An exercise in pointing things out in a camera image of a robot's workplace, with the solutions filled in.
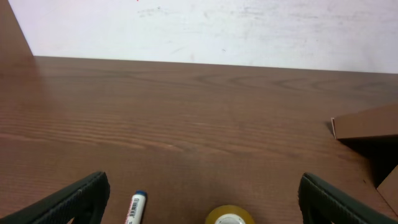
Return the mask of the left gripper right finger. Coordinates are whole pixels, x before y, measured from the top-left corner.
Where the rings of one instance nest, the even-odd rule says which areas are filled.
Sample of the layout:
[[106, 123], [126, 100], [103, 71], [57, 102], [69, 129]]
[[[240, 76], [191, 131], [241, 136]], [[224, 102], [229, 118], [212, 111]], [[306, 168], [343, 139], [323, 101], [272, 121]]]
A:
[[304, 173], [298, 188], [303, 224], [397, 224], [311, 173]]

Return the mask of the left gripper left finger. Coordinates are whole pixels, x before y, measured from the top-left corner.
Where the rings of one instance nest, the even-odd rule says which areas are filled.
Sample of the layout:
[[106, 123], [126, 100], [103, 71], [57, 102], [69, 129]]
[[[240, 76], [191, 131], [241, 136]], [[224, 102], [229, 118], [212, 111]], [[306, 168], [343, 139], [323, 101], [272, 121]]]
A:
[[1, 218], [9, 224], [100, 224], [110, 195], [105, 172], [87, 177]]

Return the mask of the blue capped white marker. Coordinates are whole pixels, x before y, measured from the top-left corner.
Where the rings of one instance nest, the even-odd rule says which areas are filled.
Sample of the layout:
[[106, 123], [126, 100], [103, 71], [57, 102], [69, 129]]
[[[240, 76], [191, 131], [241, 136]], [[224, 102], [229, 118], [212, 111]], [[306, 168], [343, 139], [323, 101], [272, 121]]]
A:
[[137, 190], [131, 198], [125, 224], [141, 224], [146, 205], [147, 193]]

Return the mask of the yellow tape roll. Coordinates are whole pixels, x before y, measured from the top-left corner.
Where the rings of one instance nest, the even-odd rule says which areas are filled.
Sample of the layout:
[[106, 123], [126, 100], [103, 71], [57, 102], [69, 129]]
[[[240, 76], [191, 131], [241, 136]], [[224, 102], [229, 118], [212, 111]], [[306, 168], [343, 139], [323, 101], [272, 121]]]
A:
[[213, 209], [205, 224], [255, 224], [251, 214], [236, 205], [222, 205]]

